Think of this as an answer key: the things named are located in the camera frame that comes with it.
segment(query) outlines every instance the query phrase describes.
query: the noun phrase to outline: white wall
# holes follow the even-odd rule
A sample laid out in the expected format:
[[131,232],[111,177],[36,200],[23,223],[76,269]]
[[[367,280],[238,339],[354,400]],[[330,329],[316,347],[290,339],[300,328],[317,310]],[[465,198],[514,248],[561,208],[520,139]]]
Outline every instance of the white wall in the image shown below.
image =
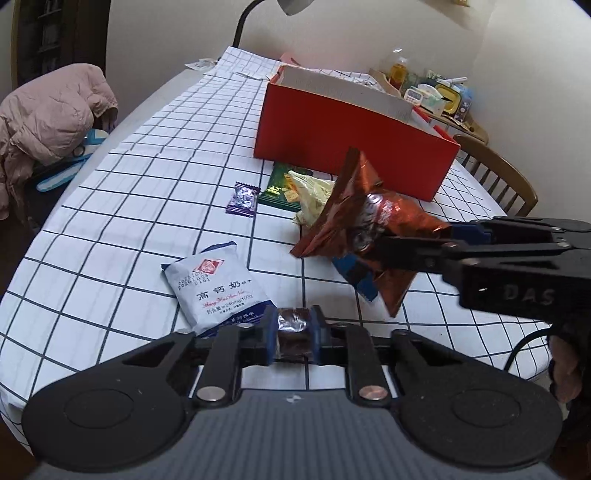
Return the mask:
[[13,2],[0,9],[0,102],[12,92],[10,45]]
[[[293,17],[274,0],[249,16],[241,47],[306,66],[367,71],[396,46],[417,66],[470,74],[495,0],[316,0]],[[106,74],[122,117],[180,72],[219,57],[249,0],[112,0]]]
[[571,0],[499,0],[470,86],[490,146],[538,193],[532,215],[591,221],[591,18]]

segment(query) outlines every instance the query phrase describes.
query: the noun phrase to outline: screw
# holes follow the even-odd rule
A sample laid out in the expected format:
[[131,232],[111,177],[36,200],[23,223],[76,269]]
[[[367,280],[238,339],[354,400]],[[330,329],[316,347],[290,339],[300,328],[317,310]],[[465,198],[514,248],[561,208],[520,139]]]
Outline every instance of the screw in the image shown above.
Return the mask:
[[378,385],[366,385],[359,389],[359,396],[365,400],[383,400],[388,396],[388,390]]
[[219,401],[226,396],[226,391],[221,387],[202,387],[197,390],[197,398],[204,401]]
[[462,259],[462,264],[467,265],[468,267],[473,267],[474,265],[478,265],[480,260],[477,258],[464,258]]

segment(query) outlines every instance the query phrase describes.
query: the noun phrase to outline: red logo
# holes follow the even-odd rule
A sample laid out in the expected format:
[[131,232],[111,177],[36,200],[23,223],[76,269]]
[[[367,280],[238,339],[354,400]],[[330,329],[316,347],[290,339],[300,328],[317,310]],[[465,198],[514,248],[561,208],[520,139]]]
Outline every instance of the red logo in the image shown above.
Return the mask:
[[195,270],[199,270],[200,272],[213,275],[217,268],[223,264],[223,260],[203,260],[201,265],[199,265]]

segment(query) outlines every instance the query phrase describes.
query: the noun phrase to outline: wooden chair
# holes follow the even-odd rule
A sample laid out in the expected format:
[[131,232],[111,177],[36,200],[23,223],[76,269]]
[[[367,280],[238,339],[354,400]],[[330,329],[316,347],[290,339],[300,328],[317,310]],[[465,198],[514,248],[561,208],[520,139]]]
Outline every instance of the wooden chair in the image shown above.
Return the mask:
[[[527,214],[531,212],[531,209],[536,203],[538,203],[538,196],[527,179],[513,165],[472,137],[455,135],[453,139],[460,144],[461,149],[467,154],[462,165],[466,167],[468,162],[473,159],[473,166],[470,169],[470,174],[474,178],[476,178],[476,173],[480,166],[486,167],[483,176],[480,179],[476,178],[480,185],[485,187],[485,183],[489,180],[491,172],[496,175],[496,179],[488,187],[487,191],[501,208],[503,208],[505,213],[509,213],[511,207],[513,207],[513,204],[518,198],[520,198],[524,204],[516,215],[527,216]],[[495,189],[499,186],[500,181],[505,183],[505,188],[502,189],[499,195],[496,195]],[[503,206],[501,202],[503,202],[505,195],[510,189],[514,192],[514,195]]]

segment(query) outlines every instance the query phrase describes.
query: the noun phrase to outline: white biscuit package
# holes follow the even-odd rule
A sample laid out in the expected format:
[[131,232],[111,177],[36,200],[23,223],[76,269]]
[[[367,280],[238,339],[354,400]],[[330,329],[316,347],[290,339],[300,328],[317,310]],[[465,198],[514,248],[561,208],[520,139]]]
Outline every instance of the white biscuit package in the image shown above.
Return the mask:
[[212,245],[168,265],[166,279],[193,331],[215,336],[221,326],[258,323],[273,302],[236,254],[236,244]]

